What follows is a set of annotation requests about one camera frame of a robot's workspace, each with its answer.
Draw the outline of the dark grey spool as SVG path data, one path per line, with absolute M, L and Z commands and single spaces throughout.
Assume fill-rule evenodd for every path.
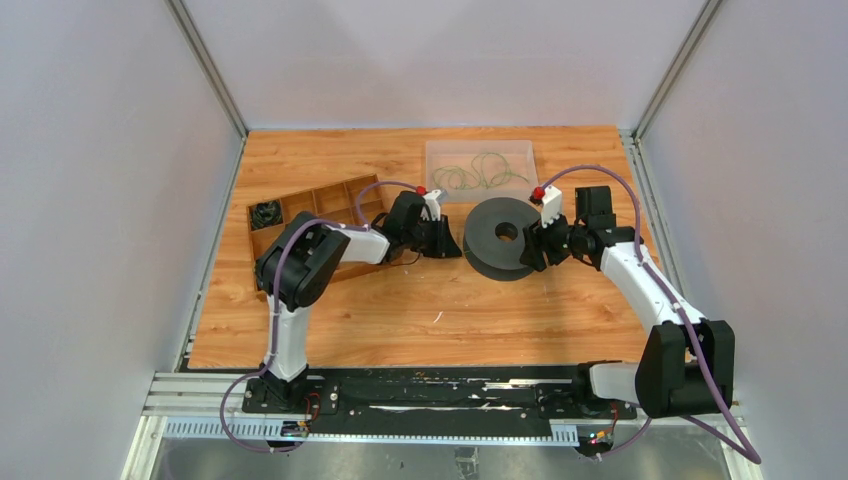
M 464 255 L 471 267 L 486 278 L 516 281 L 534 269 L 521 263 L 525 240 L 522 229 L 539 219 L 528 203 L 508 197 L 487 199 L 476 205 L 465 221 Z

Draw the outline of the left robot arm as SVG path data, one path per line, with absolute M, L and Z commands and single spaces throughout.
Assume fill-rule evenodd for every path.
M 441 211 L 445 197 L 440 189 L 403 191 L 389 212 L 362 226 L 301 212 L 256 261 L 269 307 L 268 350 L 258 378 L 279 411 L 293 413 L 305 403 L 310 315 L 340 264 L 389 265 L 408 251 L 436 259 L 462 255 Z

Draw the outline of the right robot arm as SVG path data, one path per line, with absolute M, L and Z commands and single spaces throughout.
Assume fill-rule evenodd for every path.
M 523 229 L 522 264 L 536 271 L 569 257 L 588 263 L 622 293 L 648 333 L 637 363 L 596 361 L 579 365 L 571 400 L 595 417 L 612 400 L 638 404 L 651 418 L 720 413 L 733 400 L 735 335 L 692 307 L 657 270 L 638 231 L 620 226 L 607 186 L 576 191 L 576 219 L 562 212 L 555 186 L 530 195 L 539 219 Z

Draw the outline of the translucent plastic bin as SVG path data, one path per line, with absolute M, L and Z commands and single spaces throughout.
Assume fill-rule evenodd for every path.
M 426 187 L 448 203 L 496 197 L 527 202 L 539 185 L 530 140 L 436 140 L 425 145 Z

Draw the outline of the wooden compartment tray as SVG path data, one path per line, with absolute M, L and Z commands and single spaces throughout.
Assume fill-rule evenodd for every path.
M 365 187 L 378 180 L 376 174 L 368 174 L 274 198 L 268 197 L 248 205 L 247 238 L 250 242 L 251 273 L 260 256 L 301 211 L 336 223 L 361 225 L 356 214 L 355 200 Z M 366 220 L 373 220 L 378 214 L 388 212 L 390 199 L 383 187 L 375 187 L 364 195 L 361 207 Z M 361 262 L 343 263 L 337 268 L 331 283 L 370 274 L 381 268 Z

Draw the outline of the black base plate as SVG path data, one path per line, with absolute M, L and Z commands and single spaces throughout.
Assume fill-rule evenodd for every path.
M 311 368 L 282 400 L 247 382 L 245 414 L 304 416 L 314 436 L 368 439 L 545 441 L 555 422 L 610 427 L 632 405 L 586 400 L 575 365 Z

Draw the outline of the aluminium frame rail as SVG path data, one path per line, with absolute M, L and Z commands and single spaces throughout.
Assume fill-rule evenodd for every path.
M 319 368 L 291 410 L 235 370 L 158 373 L 126 479 L 758 479 L 718 415 L 581 402 L 571 366 Z

